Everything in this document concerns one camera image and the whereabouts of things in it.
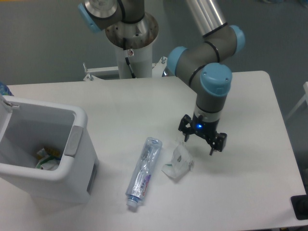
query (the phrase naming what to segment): gray floor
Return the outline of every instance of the gray floor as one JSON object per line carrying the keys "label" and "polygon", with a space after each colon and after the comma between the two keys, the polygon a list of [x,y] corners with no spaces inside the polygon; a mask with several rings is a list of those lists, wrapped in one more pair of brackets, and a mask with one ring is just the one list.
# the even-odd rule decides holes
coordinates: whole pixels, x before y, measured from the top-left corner
{"label": "gray floor", "polygon": [[[115,66],[112,46],[104,33],[87,29],[77,10],[79,2],[1,2],[0,80],[8,85],[81,81],[83,62],[88,68]],[[191,48],[202,42],[184,0],[145,2],[160,26],[154,61],[176,46]],[[268,72],[285,117],[308,81],[308,9],[296,0],[218,2],[229,24],[246,34],[245,49],[223,63],[233,72]],[[286,126],[298,165],[308,168],[308,109],[302,108]]]}

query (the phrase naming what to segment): plastic bottle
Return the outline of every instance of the plastic bottle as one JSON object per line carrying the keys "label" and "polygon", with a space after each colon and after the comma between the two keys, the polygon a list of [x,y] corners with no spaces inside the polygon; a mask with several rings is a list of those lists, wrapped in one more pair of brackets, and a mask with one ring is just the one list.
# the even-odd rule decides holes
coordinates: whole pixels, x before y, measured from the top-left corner
{"label": "plastic bottle", "polygon": [[13,94],[11,93],[10,89],[8,88],[8,86],[6,86],[2,82],[0,82],[0,94],[1,95],[11,95],[11,96],[13,96]]}
{"label": "plastic bottle", "polygon": [[148,184],[157,162],[163,143],[148,137],[144,143],[141,155],[126,190],[127,205],[136,208],[144,199]]}

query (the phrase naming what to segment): blue joint cap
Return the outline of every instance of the blue joint cap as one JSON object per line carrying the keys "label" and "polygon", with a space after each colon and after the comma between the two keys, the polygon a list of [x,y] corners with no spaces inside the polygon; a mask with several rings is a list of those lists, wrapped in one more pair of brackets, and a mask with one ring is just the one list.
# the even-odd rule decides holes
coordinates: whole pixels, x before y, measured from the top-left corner
{"label": "blue joint cap", "polygon": [[182,53],[187,50],[186,47],[177,47],[173,49],[173,51],[169,54],[167,59],[167,67],[174,74],[177,75],[176,69],[178,61],[182,55]]}
{"label": "blue joint cap", "polygon": [[230,27],[234,30],[237,38],[236,51],[235,51],[235,53],[237,53],[245,46],[246,43],[245,34],[238,26],[231,25]]}
{"label": "blue joint cap", "polygon": [[211,63],[202,69],[200,81],[209,94],[223,97],[231,88],[232,72],[226,65]]}
{"label": "blue joint cap", "polygon": [[88,28],[93,32],[93,33],[97,33],[102,31],[101,29],[99,29],[99,27],[95,24],[95,22],[91,19],[90,15],[88,14],[88,12],[86,11],[86,9],[84,8],[83,4],[79,4],[78,5],[78,9],[79,12],[81,14],[81,17],[83,18],[83,20],[86,22]]}

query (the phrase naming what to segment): trash bin lid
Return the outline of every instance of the trash bin lid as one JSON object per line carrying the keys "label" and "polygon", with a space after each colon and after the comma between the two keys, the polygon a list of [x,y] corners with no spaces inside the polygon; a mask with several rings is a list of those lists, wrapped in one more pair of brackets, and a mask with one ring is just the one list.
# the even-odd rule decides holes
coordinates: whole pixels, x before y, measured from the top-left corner
{"label": "trash bin lid", "polygon": [[12,105],[0,94],[0,141],[12,116]]}

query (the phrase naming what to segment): robotic arm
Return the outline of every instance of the robotic arm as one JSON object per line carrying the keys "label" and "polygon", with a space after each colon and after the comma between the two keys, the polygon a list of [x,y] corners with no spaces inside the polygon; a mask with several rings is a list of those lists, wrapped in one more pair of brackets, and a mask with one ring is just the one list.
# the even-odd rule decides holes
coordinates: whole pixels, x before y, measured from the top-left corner
{"label": "robotic arm", "polygon": [[168,58],[168,68],[197,93],[191,119],[185,115],[179,130],[185,135],[196,134],[214,151],[222,151],[226,133],[217,133],[220,113],[231,87],[232,72],[219,62],[240,51],[245,44],[243,32],[228,26],[215,0],[186,0],[203,36],[204,43],[193,50],[177,47]]}
{"label": "robotic arm", "polygon": [[[214,151],[221,152],[226,144],[227,134],[217,133],[216,129],[232,81],[231,70],[219,62],[240,51],[245,37],[239,27],[228,26],[216,0],[186,2],[204,43],[192,50],[175,48],[167,66],[197,93],[193,118],[185,115],[179,131],[185,141],[191,134],[205,139],[212,155]],[[145,47],[158,34],[157,22],[144,12],[144,0],[85,0],[78,7],[93,32],[106,29],[109,40],[124,50]]]}

